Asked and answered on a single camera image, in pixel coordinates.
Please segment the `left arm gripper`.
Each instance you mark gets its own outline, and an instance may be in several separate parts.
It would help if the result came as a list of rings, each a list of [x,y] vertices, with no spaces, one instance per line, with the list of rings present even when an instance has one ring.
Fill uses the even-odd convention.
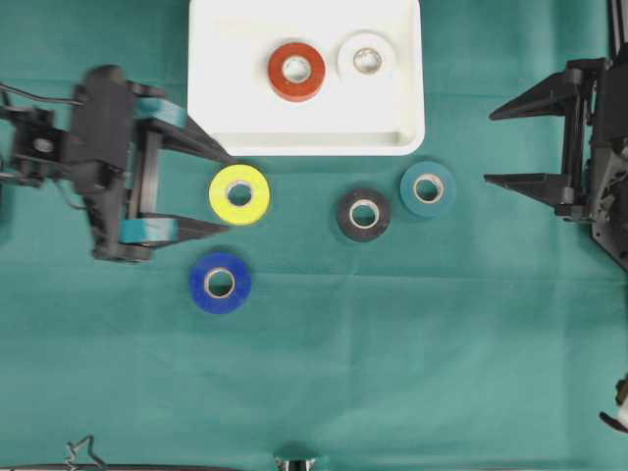
[[[230,228],[185,217],[152,215],[159,148],[232,165],[226,149],[205,132],[187,111],[167,100],[163,91],[127,80],[135,95],[128,167],[122,171],[91,161],[68,161],[67,131],[63,166],[75,193],[81,197],[93,238],[92,256],[115,262],[145,261],[154,245],[175,244],[225,233]]]

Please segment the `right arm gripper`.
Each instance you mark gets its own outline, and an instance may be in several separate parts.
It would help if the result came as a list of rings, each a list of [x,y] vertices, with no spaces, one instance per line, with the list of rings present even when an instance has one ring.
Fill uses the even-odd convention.
[[[586,186],[574,202],[571,178],[563,174],[484,175],[486,183],[557,206],[556,216],[576,223],[627,222],[627,66],[606,59],[569,61],[518,97],[495,109],[492,121],[540,116],[566,117],[578,103],[595,100],[583,122],[593,127]]]

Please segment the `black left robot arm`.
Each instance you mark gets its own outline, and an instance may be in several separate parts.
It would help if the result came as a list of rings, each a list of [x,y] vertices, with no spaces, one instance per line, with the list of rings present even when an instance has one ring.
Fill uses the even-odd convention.
[[[1,118],[14,128],[12,172],[5,184],[39,187],[68,181],[82,203],[97,260],[138,263],[177,243],[224,233],[227,226],[155,211],[162,150],[231,165],[234,158],[164,90],[127,81],[85,82],[62,99],[71,129],[55,128],[51,110],[16,107],[1,87]]]

